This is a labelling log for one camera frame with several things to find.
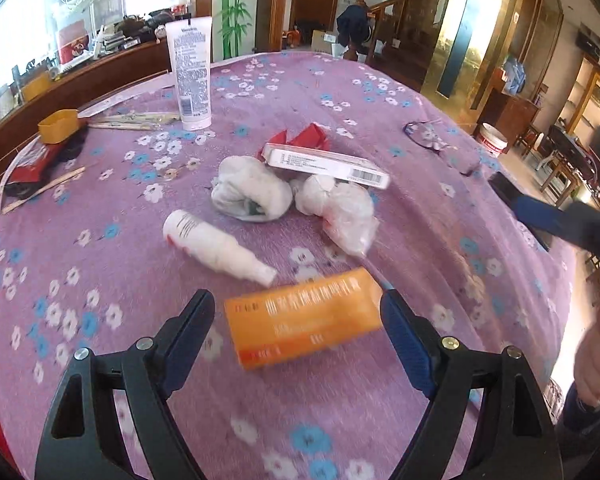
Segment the dark red packet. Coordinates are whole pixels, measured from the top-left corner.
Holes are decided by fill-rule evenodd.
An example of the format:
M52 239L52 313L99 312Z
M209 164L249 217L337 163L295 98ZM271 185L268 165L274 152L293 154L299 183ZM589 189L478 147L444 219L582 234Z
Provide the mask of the dark red packet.
M32 148L7 177L4 193L8 197L24 200L38 192L50 183L50 177L58 165L81 154L87 133L88 127L83 126L59 144L44 144L41 140L35 140Z

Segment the white spray bottle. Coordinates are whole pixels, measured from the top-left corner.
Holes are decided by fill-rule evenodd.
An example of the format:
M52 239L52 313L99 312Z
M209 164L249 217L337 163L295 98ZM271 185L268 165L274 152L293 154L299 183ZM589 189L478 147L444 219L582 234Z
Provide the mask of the white spray bottle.
M174 210L164 220L164 239L206 268L270 287L277 271L242 247L234 236L185 210Z

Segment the dark jacket on banister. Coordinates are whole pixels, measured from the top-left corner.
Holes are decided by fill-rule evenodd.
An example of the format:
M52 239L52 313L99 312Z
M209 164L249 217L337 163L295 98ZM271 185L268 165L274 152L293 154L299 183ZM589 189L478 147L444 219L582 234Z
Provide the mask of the dark jacket on banister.
M366 42L370 41L370 12L367 6L351 4L336 19L337 41L341 47L355 47L358 53L367 54Z

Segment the eyeglasses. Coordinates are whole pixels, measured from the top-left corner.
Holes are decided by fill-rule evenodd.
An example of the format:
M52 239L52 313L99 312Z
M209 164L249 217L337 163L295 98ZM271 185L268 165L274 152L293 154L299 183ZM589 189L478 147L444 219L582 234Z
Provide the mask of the eyeglasses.
M434 128L434 122L407 122L402 130L413 143L437 155L446 166L455 169L463 177L478 174L481 164L477 155L443 140Z

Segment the wooden cabinet counter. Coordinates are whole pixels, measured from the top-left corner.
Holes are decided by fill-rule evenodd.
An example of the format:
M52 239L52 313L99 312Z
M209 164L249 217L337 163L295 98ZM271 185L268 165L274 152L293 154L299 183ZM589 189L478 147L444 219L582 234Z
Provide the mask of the wooden cabinet counter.
M18 148L38 131L38 123L56 110L77 110L105 94L170 68L164 42L148 42L102 58L55 82L0 122L0 177Z

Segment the white medicine box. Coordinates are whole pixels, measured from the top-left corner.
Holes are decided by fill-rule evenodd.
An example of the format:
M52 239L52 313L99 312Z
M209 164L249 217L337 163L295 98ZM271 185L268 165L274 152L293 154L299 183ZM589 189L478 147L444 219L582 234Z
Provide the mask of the white medicine box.
M265 144L262 156L268 166L280 169L332 177L385 190L390 177L367 159L330 151L298 148L283 144Z

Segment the wrapped chopsticks pack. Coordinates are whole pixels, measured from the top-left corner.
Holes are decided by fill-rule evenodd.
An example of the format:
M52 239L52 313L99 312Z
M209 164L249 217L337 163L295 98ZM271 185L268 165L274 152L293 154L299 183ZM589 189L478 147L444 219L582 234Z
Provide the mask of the wrapped chopsticks pack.
M154 131L175 124L181 119L178 113L130 113L90 118L90 127L112 130Z

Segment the white paint bucket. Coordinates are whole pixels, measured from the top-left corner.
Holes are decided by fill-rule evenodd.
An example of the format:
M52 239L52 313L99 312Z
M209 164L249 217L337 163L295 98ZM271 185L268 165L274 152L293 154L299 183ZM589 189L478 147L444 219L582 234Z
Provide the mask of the white paint bucket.
M504 134L486 122L478 125L476 140L494 158L499 158L508 147Z

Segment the wooden chopstick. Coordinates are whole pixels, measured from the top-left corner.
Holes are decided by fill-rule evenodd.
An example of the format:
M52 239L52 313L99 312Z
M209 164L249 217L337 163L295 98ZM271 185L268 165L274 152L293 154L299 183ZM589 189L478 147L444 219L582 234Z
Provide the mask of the wooden chopstick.
M85 170L86 170L86 167L83 166L76 170L67 172L66 174L63 174L61 177L51 180L50 183L47 183L46 185L42 186L42 188L35 191L31 196L29 196L27 198L22 198L21 200L15 200L11 204L9 204L5 207L2 207L0 214L9 214L11 211L19 208L20 206L24 205L27 202L30 202L30 200L33 200L35 197L38 197L39 195L45 193L46 191L51 190L52 188L56 188L56 186L61 185L65 182L71 180L73 177L77 177L80 174L83 174Z

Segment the white lotion tube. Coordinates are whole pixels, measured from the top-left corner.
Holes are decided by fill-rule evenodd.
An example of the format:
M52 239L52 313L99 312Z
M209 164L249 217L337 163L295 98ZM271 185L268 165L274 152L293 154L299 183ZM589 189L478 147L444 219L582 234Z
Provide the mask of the white lotion tube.
M211 16L166 23L176 100L187 131L211 126L211 33Z

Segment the yellow tin on counter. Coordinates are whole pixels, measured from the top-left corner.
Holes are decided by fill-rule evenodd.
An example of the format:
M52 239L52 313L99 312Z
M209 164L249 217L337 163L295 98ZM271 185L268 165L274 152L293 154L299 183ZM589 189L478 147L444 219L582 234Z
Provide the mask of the yellow tin on counter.
M30 102L40 94L46 92L53 83L53 79L50 78L50 72L46 70L44 73L40 73L38 76L33 77L27 82L22 88L22 97L24 102Z

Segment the red paper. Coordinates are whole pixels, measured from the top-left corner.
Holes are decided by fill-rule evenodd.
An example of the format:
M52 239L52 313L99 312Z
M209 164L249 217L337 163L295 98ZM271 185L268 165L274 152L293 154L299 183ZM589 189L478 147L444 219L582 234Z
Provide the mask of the red paper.
M287 139L287 131L283 130L268 139L266 143L290 145L295 148L309 148L310 150L329 151L330 142L325 131L317 124L309 124L292 139Z

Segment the clear plastic bag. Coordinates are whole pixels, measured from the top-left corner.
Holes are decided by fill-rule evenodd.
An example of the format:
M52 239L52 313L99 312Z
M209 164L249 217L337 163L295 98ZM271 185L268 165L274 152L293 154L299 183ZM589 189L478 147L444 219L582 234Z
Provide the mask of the clear plastic bag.
M343 252L365 258L379 226L370 193L361 185L312 174L290 182L296 209L323 221L326 235Z

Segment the purple floral tablecloth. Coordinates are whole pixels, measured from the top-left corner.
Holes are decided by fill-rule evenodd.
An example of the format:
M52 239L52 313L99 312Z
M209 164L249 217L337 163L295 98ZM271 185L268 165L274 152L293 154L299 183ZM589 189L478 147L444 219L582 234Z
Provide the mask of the purple floral tablecloth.
M491 352L513 344L546 384L568 318L576 255L542 247L489 185L498 167L437 107L367 66L311 53L228 64L211 74L203 132L91 130L86 167L0 218L0 422L32 477L46 413L77 348L120 351L154 334L197 289L217 302L254 285L216 273L164 239L183 209L233 235L282 285L355 267L315 217L247 223L211 203L220 163L257 155L286 130L323 127L332 150L390 177L372 193L379 220L370 263L443 335ZM463 177L404 133L434 122L480 160ZM422 417L383 332L248 372L223 313L170 407L211 479L385 479Z

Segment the yellow plastic box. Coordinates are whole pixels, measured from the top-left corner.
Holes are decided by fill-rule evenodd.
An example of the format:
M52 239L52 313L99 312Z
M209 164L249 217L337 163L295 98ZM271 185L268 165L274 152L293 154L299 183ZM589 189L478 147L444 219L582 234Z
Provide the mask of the yellow plastic box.
M77 110L58 110L38 123L38 135L47 145L61 144L81 128Z

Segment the orange medicine box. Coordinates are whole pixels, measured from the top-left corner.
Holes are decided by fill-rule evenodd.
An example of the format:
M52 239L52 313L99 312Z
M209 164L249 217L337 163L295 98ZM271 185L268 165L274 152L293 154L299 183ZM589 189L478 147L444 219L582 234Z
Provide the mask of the orange medicine box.
M245 370L336 347L381 328L382 289L363 268L226 300L224 311Z

